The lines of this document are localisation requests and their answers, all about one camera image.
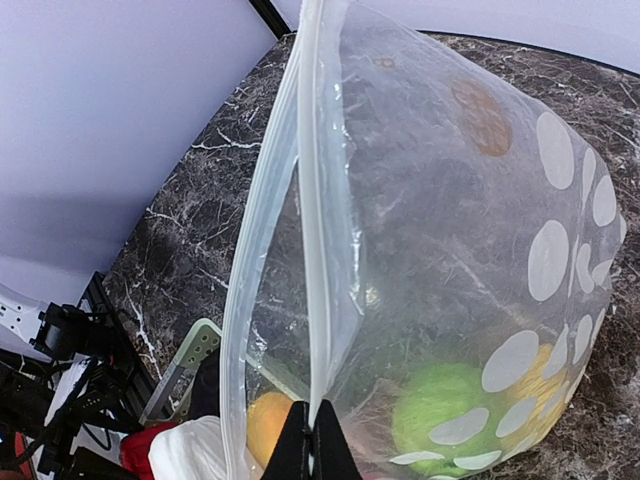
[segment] transparent plastic bag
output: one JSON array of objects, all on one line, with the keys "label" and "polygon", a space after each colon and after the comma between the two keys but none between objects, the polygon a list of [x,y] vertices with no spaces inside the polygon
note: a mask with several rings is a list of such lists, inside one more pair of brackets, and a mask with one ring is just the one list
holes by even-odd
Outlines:
[{"label": "transparent plastic bag", "polygon": [[230,478],[286,399],[311,422],[331,400],[372,478],[462,478],[536,444],[625,229],[604,162],[545,105],[358,3],[305,1],[225,312]]}]

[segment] green ball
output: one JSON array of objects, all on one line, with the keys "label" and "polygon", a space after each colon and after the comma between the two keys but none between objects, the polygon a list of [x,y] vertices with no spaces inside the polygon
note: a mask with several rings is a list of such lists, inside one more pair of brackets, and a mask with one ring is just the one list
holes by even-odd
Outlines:
[{"label": "green ball", "polygon": [[[495,435],[500,415],[491,411],[491,397],[482,388],[482,371],[465,364],[433,365],[417,372],[403,389],[392,418],[398,452],[433,452],[444,459],[424,460],[409,466],[425,475],[459,477],[468,470],[453,463],[455,457],[481,455],[499,449]],[[480,433],[459,445],[441,445],[429,438],[438,425],[476,408],[487,408],[489,419]]]}]

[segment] black marble countertop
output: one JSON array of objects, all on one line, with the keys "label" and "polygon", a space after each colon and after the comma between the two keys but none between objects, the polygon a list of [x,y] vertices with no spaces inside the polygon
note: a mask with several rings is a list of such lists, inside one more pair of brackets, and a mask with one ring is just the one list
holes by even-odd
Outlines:
[{"label": "black marble countertop", "polygon": [[[454,50],[540,99],[608,164],[629,233],[615,293],[570,408],[531,451],[477,479],[640,478],[640,79],[575,57],[454,36]],[[236,88],[166,181],[105,280],[155,377],[190,326],[219,325],[260,142],[293,38]]]}]

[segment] white dot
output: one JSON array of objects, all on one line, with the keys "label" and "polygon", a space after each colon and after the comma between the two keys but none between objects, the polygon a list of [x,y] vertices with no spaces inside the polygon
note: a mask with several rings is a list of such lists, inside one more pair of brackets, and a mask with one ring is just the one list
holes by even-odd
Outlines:
[{"label": "white dot", "polygon": [[627,236],[627,221],[620,215],[620,243],[624,242]]},{"label": "white dot", "polygon": [[551,351],[551,355],[549,356],[549,361],[547,365],[544,367],[542,371],[542,379],[549,380],[555,374],[557,374],[562,367],[567,363],[568,350],[567,347],[567,336],[569,335],[569,326],[565,323],[564,329],[562,333],[558,337],[558,341],[553,347]]},{"label": "white dot", "polygon": [[584,293],[593,292],[595,283],[589,274],[589,262],[591,261],[591,245],[583,243],[578,251],[578,257],[576,259],[576,275],[578,276],[578,283]]},{"label": "white dot", "polygon": [[529,292],[543,302],[560,288],[569,261],[569,237],[560,222],[549,220],[529,250]]},{"label": "white dot", "polygon": [[444,458],[444,455],[440,455],[439,453],[423,451],[398,455],[389,460],[389,462],[395,463],[396,465],[411,465],[412,463],[423,462],[425,460],[444,460]]},{"label": "white dot", "polygon": [[611,264],[613,264],[613,259],[599,263],[595,266],[591,272],[591,278],[593,278],[593,281],[596,282],[597,285],[602,286],[604,284],[604,281],[607,279],[607,274],[611,269]]},{"label": "white dot", "polygon": [[493,352],[482,371],[482,388],[501,392],[520,380],[538,356],[538,334],[524,330],[512,335]]},{"label": "white dot", "polygon": [[567,129],[560,119],[550,112],[538,118],[538,148],[544,173],[549,183],[564,190],[573,181],[573,147]]},{"label": "white dot", "polygon": [[500,455],[502,455],[502,450],[495,450],[493,452],[483,453],[482,455],[476,455],[474,457],[454,458],[453,463],[456,467],[465,468],[467,470],[482,470],[499,459]]},{"label": "white dot", "polygon": [[596,324],[593,327],[593,333],[591,334],[591,348],[593,348],[593,345],[596,343],[596,338],[598,338],[598,333],[600,333],[600,327],[602,327],[602,322],[604,322],[606,311],[607,309],[603,308],[596,319]]},{"label": "white dot", "polygon": [[558,389],[556,393],[553,394],[553,397],[549,399],[547,404],[538,415],[538,420],[542,420],[543,418],[549,416],[549,414],[558,406],[562,398],[565,396],[565,392],[569,388],[569,382],[564,382],[562,386]]},{"label": "white dot", "polygon": [[511,407],[505,416],[502,417],[502,420],[500,420],[498,429],[496,430],[496,437],[504,438],[522,428],[535,410],[536,403],[538,403],[538,397],[529,397],[520,400]]},{"label": "white dot", "polygon": [[598,182],[593,194],[593,220],[599,227],[604,227],[616,218],[616,194],[613,190],[611,177],[605,175]]},{"label": "white dot", "polygon": [[591,192],[591,184],[596,174],[596,154],[588,148],[584,154],[584,162],[582,164],[582,206],[587,203],[587,198]]},{"label": "white dot", "polygon": [[576,271],[576,261],[578,256],[578,245],[580,245],[580,236],[576,237],[576,241],[573,244],[573,250],[571,251],[571,269],[569,270],[569,288],[567,289],[567,297],[571,296],[573,291],[573,279]]},{"label": "white dot", "polygon": [[576,333],[576,349],[573,354],[573,364],[575,365],[580,361],[582,355],[589,346],[591,340],[591,329],[593,328],[593,321],[590,315],[585,315],[578,324],[578,332]]},{"label": "white dot", "polygon": [[586,371],[587,371],[587,366],[585,365],[584,367],[582,367],[582,370],[580,370],[580,373],[578,374],[576,381],[573,382],[573,385],[571,385],[571,388],[567,392],[567,396],[564,399],[564,403],[569,403],[569,400],[571,400],[571,398],[573,397],[573,394],[576,393],[576,390],[578,390],[578,386],[580,385],[580,380],[582,380],[582,377],[584,376],[584,372]]},{"label": "white dot", "polygon": [[502,461],[509,460],[511,457],[515,457],[517,454],[524,452],[527,448],[534,444],[536,441],[536,434],[532,433],[527,438],[522,440],[516,448],[507,453],[504,457],[502,457]]},{"label": "white dot", "polygon": [[429,432],[429,439],[439,445],[460,445],[479,434],[488,420],[489,410],[474,408],[458,418],[435,427]]}]

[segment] white wall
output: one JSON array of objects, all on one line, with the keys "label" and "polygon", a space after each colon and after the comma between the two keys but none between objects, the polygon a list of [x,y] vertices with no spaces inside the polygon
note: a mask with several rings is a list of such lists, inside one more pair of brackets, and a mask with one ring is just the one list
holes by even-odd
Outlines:
[{"label": "white wall", "polygon": [[0,2],[0,283],[75,302],[274,42],[247,0]]},{"label": "white wall", "polygon": [[[301,0],[272,0],[292,29]],[[640,73],[638,0],[360,0],[418,30],[479,35]]]}]

